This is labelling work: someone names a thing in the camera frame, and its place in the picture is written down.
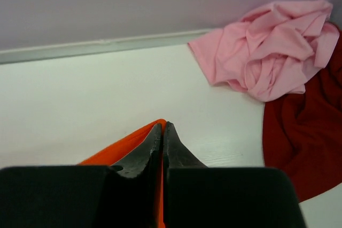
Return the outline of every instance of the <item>orange cloth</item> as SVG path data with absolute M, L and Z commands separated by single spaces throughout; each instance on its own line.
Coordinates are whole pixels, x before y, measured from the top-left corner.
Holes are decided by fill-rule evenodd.
M 132 150 L 134 150 L 140 143 L 143 142 L 145 137 L 149 134 L 151 129 L 155 124 L 160 123 L 162 126 L 162 133 L 164 133 L 166 121 L 163 119 L 156 120 L 138 130 L 131 133 L 130 135 L 122 138 L 121 140 L 117 141 L 116 143 L 111 144 L 107 148 L 104 148 L 100 152 L 96 153 L 95 155 L 91 156 L 90 158 L 82 161 L 80 165 L 107 165 L 110 166 L 121 158 L 126 156 Z M 163 223 L 163 202 L 162 202 L 162 167 L 160 168 L 161 176 L 159 181 L 160 186 L 160 193 L 159 193 L 159 211 L 158 211 L 158 228 L 165 228 Z

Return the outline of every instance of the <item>pink cloth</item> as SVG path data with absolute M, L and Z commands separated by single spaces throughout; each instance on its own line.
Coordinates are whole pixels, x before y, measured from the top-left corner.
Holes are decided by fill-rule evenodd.
M 324 68 L 339 32 L 324 0 L 273 2 L 189 43 L 211 85 L 227 82 L 260 101 L 304 93 Z

